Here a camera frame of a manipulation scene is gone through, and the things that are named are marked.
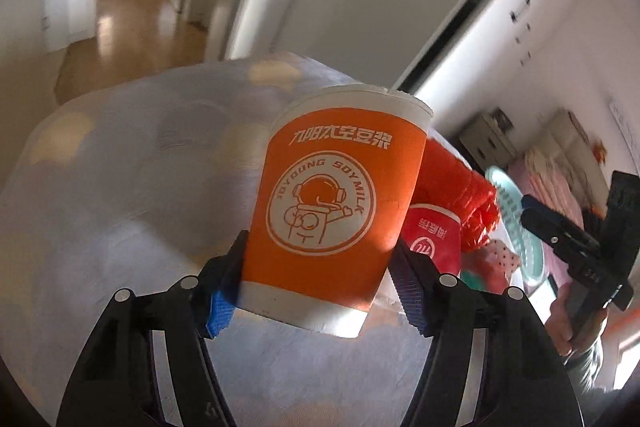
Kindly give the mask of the person's right hand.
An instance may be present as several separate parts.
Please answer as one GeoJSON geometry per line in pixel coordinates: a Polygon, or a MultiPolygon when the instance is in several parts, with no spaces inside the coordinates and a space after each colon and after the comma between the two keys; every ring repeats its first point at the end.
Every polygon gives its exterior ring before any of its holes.
{"type": "Polygon", "coordinates": [[[566,309],[572,286],[572,283],[567,283],[559,288],[558,297],[550,307],[550,317],[544,324],[544,328],[561,357],[582,355],[588,351],[593,343],[601,337],[606,323],[608,323],[608,309],[604,308],[593,315],[590,329],[585,329],[580,335],[573,333],[566,309]]]}

